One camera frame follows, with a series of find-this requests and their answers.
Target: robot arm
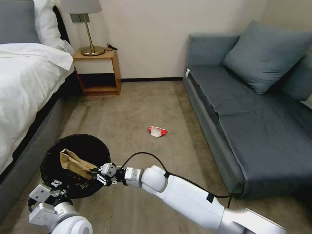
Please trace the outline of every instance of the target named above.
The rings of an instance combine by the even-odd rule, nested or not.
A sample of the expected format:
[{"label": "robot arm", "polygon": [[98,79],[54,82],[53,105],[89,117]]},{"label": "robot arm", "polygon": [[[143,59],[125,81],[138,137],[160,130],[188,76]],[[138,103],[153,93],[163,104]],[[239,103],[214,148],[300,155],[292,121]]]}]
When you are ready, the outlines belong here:
[{"label": "robot arm", "polygon": [[[283,227],[251,210],[230,210],[223,207],[213,195],[179,177],[168,175],[157,166],[144,171],[131,167],[122,169],[107,163],[99,172],[96,179],[105,186],[121,182],[143,188],[205,229],[215,229],[224,234],[286,233]],[[30,194],[31,199],[40,202],[29,215],[30,223],[46,225],[51,234],[92,234],[91,224],[78,215],[70,201],[46,204],[51,196],[53,197],[51,189],[44,185],[38,185]]]}]

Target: black wicker basket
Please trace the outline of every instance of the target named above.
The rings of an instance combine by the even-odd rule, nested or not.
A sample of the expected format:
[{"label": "black wicker basket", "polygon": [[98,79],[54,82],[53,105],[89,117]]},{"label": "black wicker basket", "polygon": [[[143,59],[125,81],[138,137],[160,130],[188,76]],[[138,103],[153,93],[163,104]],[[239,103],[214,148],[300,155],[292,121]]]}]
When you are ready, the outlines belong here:
[{"label": "black wicker basket", "polygon": [[65,189],[69,199],[89,197],[103,184],[96,179],[88,180],[70,170],[63,169],[60,162],[60,152],[68,149],[80,159],[88,161],[97,167],[110,163],[111,157],[106,145],[98,138],[87,134],[75,134],[58,140],[46,153],[41,166],[41,178],[49,186],[54,180],[62,182],[57,189]]}]

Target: floor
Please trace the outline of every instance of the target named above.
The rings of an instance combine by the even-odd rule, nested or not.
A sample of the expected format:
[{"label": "floor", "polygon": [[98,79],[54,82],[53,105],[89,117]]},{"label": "floor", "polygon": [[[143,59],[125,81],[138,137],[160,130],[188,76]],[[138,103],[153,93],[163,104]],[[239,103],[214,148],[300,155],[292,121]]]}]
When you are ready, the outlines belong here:
[{"label": "floor", "polygon": [[[227,194],[181,81],[124,83],[120,96],[70,98],[65,107],[60,137],[94,135],[108,146],[117,165],[135,152],[151,152],[169,171],[215,194]],[[167,129],[167,135],[150,136],[150,125]],[[153,158],[139,155],[128,166],[146,168],[154,164],[158,165]],[[1,234],[48,233],[44,227],[28,224],[27,197],[39,181],[37,172],[0,224]],[[130,186],[104,187],[92,197],[74,200],[74,204],[92,223],[95,234],[215,233],[187,220],[144,190]],[[279,223],[288,234],[312,233],[310,213],[294,198],[232,200],[232,209],[243,207]]]}]

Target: white pillow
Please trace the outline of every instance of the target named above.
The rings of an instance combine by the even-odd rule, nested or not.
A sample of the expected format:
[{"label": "white pillow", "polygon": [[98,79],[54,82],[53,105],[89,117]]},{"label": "white pillow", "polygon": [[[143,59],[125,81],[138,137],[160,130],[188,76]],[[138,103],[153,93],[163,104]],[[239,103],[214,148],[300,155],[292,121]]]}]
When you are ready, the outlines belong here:
[{"label": "white pillow", "polygon": [[33,0],[35,3],[35,25],[39,40],[51,47],[66,49],[65,42],[60,38],[56,15],[53,12],[53,0]]}]

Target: wall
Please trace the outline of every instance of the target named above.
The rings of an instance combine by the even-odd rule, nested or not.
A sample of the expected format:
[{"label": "wall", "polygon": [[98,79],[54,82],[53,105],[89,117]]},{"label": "wall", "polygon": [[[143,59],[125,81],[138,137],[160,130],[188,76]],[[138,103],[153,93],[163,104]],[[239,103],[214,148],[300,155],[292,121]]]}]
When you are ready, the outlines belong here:
[{"label": "wall", "polygon": [[269,0],[261,21],[292,29],[312,31],[311,10],[311,0]]},{"label": "wall", "polygon": [[[179,77],[188,34],[241,32],[260,20],[267,0],[101,0],[90,14],[94,44],[118,48],[122,78]],[[75,49],[88,45],[84,24],[63,14]]]}]

